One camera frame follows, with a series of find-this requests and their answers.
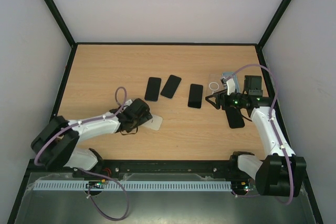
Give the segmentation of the light blue phone case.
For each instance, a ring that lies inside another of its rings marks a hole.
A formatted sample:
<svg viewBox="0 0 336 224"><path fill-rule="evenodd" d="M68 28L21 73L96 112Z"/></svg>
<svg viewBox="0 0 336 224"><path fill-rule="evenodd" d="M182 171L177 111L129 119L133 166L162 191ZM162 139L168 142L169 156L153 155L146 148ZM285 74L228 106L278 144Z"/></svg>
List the light blue phone case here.
<svg viewBox="0 0 336 224"><path fill-rule="evenodd" d="M221 82L228 93L240 91L237 76L233 72L223 72Z"/></svg>

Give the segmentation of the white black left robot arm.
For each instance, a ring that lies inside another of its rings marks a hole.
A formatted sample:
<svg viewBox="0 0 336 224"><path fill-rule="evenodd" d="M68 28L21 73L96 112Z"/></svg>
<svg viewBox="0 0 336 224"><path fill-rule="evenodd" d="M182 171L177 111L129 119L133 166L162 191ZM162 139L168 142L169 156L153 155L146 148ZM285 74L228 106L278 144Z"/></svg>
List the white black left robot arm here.
<svg viewBox="0 0 336 224"><path fill-rule="evenodd" d="M47 170L63 167L92 170L100 156L93 149L79 148L80 142L105 134L131 133L153 119L150 107L141 99L127 100L117 109L92 118L66 120L56 116L30 145L36 154L35 165Z"/></svg>

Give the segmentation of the clear phone case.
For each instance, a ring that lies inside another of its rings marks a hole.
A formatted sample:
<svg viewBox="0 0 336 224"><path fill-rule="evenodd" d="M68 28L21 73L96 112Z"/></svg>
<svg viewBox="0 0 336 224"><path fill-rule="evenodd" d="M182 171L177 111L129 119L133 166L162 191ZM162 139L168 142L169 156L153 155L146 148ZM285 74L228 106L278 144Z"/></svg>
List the clear phone case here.
<svg viewBox="0 0 336 224"><path fill-rule="evenodd" d="M206 96L226 89L226 86L222 82L223 77L224 75L222 73L209 74L208 83L206 85Z"/></svg>

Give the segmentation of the black phone from blue case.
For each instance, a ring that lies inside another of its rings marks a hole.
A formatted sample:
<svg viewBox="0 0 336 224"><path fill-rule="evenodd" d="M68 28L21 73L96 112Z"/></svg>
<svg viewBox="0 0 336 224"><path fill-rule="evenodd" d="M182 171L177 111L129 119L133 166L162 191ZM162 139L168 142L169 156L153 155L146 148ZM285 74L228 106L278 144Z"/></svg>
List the black phone from blue case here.
<svg viewBox="0 0 336 224"><path fill-rule="evenodd" d="M191 84L187 106L189 108L200 109L202 107L203 86Z"/></svg>

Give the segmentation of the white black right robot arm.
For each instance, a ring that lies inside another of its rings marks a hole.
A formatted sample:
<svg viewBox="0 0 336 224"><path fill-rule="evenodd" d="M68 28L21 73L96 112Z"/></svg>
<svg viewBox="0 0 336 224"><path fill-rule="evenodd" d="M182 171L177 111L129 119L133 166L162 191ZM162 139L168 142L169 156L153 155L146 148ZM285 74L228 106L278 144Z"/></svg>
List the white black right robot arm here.
<svg viewBox="0 0 336 224"><path fill-rule="evenodd" d="M208 84L205 100L224 110L229 127L240 129L245 120L254 123L264 147L265 159L251 152L233 152L229 172L239 178L245 173L255 181L263 196L294 198L299 195L306 161L295 154L279 126L272 98L265 97L260 76L245 76L242 92L234 77L222 76Z"/></svg>

